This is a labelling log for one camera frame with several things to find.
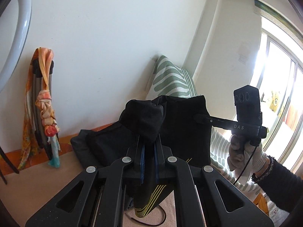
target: white glove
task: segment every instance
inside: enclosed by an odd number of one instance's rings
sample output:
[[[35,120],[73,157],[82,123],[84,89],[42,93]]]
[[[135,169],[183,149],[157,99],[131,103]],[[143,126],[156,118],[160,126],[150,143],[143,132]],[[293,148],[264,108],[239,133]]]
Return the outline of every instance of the white glove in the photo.
[[[255,147],[250,145],[250,141],[243,146],[245,138],[234,135],[231,138],[228,148],[229,156],[227,163],[230,171],[234,171],[235,177],[238,178],[246,163],[248,162]],[[241,184],[245,184],[253,173],[260,171],[266,163],[267,155],[262,150],[262,144],[257,147],[252,159],[248,163],[245,171],[239,179]]]

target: wrist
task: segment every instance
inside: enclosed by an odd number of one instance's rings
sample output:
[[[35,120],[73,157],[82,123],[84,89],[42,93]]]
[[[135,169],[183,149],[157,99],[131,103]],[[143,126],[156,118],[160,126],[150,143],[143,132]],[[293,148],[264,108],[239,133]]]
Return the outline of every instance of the wrist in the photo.
[[[265,162],[264,166],[261,168],[261,170],[259,170],[258,172],[255,172],[256,177],[260,177],[266,171],[269,164],[270,164],[270,159],[267,157],[266,162]]]
[[[252,171],[254,173],[261,171],[266,164],[267,159],[266,153],[262,151],[262,148],[258,147],[253,157]]]

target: black cable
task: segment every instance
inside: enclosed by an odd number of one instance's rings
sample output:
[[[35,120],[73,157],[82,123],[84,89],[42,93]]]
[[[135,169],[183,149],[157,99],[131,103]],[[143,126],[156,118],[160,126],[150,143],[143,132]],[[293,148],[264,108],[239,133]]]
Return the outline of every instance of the black cable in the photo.
[[[163,211],[163,213],[164,213],[164,219],[163,219],[163,221],[162,221],[160,224],[157,224],[157,225],[151,225],[151,224],[148,224],[148,223],[140,222],[139,220],[136,220],[136,219],[134,219],[133,217],[131,217],[128,213],[125,213],[125,214],[126,214],[131,220],[133,220],[133,221],[135,221],[135,222],[137,222],[137,223],[139,223],[139,224],[146,225],[146,226],[154,226],[154,227],[156,227],[156,226],[162,225],[162,224],[165,222],[165,220],[166,220],[166,212],[165,212],[165,210],[164,210],[160,205],[158,205],[158,207],[160,207],[161,210]]]
[[[248,161],[247,161],[245,167],[243,168],[242,172],[240,173],[240,175],[238,176],[237,180],[236,180],[232,185],[235,185],[236,182],[239,180],[239,178],[242,176],[242,174],[243,174],[243,172],[245,171],[246,167],[248,166],[248,163],[250,162],[252,156],[253,156],[254,153],[256,152],[256,149],[257,149],[257,147],[255,147],[254,151],[252,152],[251,156],[249,157],[249,159],[248,159]]]

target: yellow stripe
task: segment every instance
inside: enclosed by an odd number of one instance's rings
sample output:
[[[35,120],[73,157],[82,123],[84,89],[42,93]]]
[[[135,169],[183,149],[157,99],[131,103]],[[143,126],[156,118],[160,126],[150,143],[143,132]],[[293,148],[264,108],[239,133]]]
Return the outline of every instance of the yellow stripe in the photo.
[[[149,207],[148,211],[146,211],[144,217],[150,213],[152,207],[154,206],[155,202],[157,201],[157,199],[159,198],[160,194],[162,193],[162,191],[163,191],[163,189],[164,189],[165,187],[166,187],[166,185],[164,185],[164,186],[162,187],[162,189],[161,189],[161,191],[159,192],[157,198],[154,200],[153,204]]]
[[[148,202],[150,202],[151,198],[154,196],[154,194],[157,192],[157,189],[158,189],[160,186],[161,186],[161,185],[157,185],[157,187],[155,188],[155,190],[154,190],[153,193],[151,194],[151,196],[150,196]],[[135,208],[135,210],[144,210],[144,209],[146,208],[147,204],[145,205],[145,207],[143,207],[143,208]]]
[[[162,185],[158,185],[158,186],[156,187],[156,189],[154,190],[154,192],[152,193],[152,195],[150,196],[149,201],[148,201],[148,203],[145,205],[145,207],[143,207],[143,208],[141,208],[141,209],[135,208],[135,211],[138,212],[138,214],[141,214],[142,212],[144,212],[145,209],[146,209],[146,208],[148,207],[148,205],[150,204],[150,202],[152,201],[153,197],[161,190],[161,188],[162,188]]]
[[[145,210],[143,213],[139,214],[139,215],[136,214],[137,217],[143,218],[143,217],[145,217],[147,214],[149,214],[149,212],[151,211],[153,205],[155,204],[155,202],[157,201],[157,199],[159,198],[160,194],[162,193],[162,191],[163,191],[163,189],[164,189],[165,187],[166,187],[166,185],[162,185],[161,190],[160,190],[160,191],[158,192],[158,194],[154,197],[154,199],[152,200],[152,202],[149,203],[149,206],[146,208],[146,210]]]
[[[155,195],[151,196],[148,203],[146,204],[146,206],[141,209],[140,211],[135,211],[136,212],[136,215],[139,216],[139,215],[143,215],[144,212],[146,211],[146,209],[150,206],[150,204],[153,202],[153,199],[155,197],[157,197],[158,193],[161,191],[161,189],[163,188],[163,185],[160,185],[160,187],[158,188],[157,192]]]

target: black fabric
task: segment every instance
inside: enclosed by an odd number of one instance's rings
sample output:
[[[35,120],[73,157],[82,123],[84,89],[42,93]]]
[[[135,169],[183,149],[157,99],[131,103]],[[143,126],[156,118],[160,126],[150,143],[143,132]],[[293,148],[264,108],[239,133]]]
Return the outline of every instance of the black fabric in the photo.
[[[135,134],[145,139],[145,144],[153,144],[165,118],[162,105],[151,101],[130,100],[121,113],[119,122]]]
[[[303,223],[303,180],[274,158],[270,173],[258,185],[278,208],[290,214],[280,227],[299,227]]]
[[[92,134],[92,130],[80,130],[79,134],[71,139],[71,145],[73,150],[82,165],[85,169],[89,166],[95,166],[97,168],[103,167],[101,162],[95,157],[90,148],[86,143],[86,136]]]
[[[79,160],[86,165],[87,161],[92,161],[109,166],[125,156],[129,147],[137,145],[139,135],[143,137],[144,183],[127,187],[127,194],[134,197],[135,208],[144,209],[142,212],[148,214],[173,190],[172,185],[158,186],[155,181],[153,143],[158,134],[162,145],[169,147],[174,156],[185,161],[191,159],[190,164],[200,168],[210,164],[211,126],[197,124],[193,119],[197,113],[209,115],[204,96],[188,99],[160,96],[152,101],[131,100],[118,122],[101,131],[88,132],[85,142],[81,139],[83,143],[77,146],[85,151],[85,159]],[[73,147],[76,147],[75,141],[75,138],[71,140]],[[79,158],[82,157],[81,150],[76,151]]]
[[[193,116],[197,113],[209,116],[204,96],[180,98],[160,96],[152,100],[155,104],[166,102],[165,120],[161,126],[161,143],[170,147],[172,154],[190,165],[202,168],[210,165],[210,138],[212,127],[197,124]]]
[[[138,135],[116,122],[86,136],[86,143],[102,166],[110,166],[126,156],[129,147],[137,145]]]
[[[291,212],[303,194],[303,181],[275,159],[272,170],[258,185],[278,208]]]

